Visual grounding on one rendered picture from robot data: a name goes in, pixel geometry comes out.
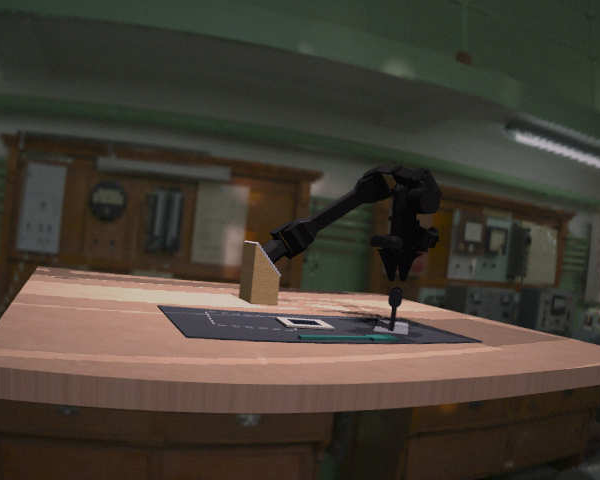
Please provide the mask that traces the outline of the white tile with dark top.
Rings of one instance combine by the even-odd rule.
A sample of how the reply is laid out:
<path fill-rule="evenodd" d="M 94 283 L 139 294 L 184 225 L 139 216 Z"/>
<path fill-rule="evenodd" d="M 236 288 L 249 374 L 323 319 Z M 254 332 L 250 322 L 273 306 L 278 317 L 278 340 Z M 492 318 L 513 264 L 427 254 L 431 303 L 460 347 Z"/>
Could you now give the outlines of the white tile with dark top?
<path fill-rule="evenodd" d="M 286 327 L 334 330 L 333 326 L 318 319 L 275 317 Z"/>

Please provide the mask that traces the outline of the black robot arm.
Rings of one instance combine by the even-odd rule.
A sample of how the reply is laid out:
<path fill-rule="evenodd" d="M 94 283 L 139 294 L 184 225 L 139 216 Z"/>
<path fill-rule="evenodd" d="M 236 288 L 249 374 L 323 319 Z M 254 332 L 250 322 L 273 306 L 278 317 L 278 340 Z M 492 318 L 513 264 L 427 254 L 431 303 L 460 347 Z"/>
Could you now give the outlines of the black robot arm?
<path fill-rule="evenodd" d="M 396 181 L 390 190 L 382 174 L 392 174 Z M 392 212 L 404 214 L 434 214 L 440 206 L 442 197 L 429 169 L 418 168 L 415 171 L 402 165 L 396 167 L 377 166 L 367 171 L 360 178 L 352 191 L 334 201 L 309 218 L 297 218 L 276 228 L 270 234 L 272 239 L 262 246 L 274 264 L 284 255 L 292 259 L 305 251 L 313 243 L 318 231 L 352 211 L 362 203 L 374 203 L 393 197 Z M 281 235 L 291 248 L 287 246 Z M 413 237 L 413 238 L 412 238 Z M 424 244 L 427 248 L 435 248 L 439 241 L 436 227 L 428 229 L 420 226 L 420 221 L 412 219 L 407 232 L 406 241 L 412 239 Z"/>

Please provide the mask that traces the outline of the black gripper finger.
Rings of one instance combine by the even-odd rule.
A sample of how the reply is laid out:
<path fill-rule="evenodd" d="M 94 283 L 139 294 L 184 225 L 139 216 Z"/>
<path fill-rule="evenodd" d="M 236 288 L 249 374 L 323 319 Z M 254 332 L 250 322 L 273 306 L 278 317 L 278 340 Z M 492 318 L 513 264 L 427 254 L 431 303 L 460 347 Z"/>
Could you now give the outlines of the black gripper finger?
<path fill-rule="evenodd" d="M 399 258 L 398 269 L 401 281 L 406 281 L 412 262 L 419 256 L 422 256 L 422 254 L 405 252 L 405 254 Z"/>
<path fill-rule="evenodd" d="M 394 281 L 399 258 L 405 252 L 377 249 L 383 261 L 385 270 L 388 274 L 389 281 Z"/>

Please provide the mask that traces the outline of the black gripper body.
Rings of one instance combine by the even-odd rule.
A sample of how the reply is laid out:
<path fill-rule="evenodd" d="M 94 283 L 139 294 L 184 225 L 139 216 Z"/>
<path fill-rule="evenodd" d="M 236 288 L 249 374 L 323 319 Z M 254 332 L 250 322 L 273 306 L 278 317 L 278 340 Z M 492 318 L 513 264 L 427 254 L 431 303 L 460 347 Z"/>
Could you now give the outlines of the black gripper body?
<path fill-rule="evenodd" d="M 392 216 L 389 216 L 388 218 L 389 221 L 392 221 L 391 233 L 387 235 L 375 234 L 371 238 L 370 246 L 380 247 L 383 248 L 383 250 L 391 251 L 428 253 L 428 248 L 424 244 L 414 239 L 412 239 L 412 241 L 406 241 L 407 232 L 412 219 L 415 219 L 415 223 L 417 223 L 416 215 L 392 212 Z"/>

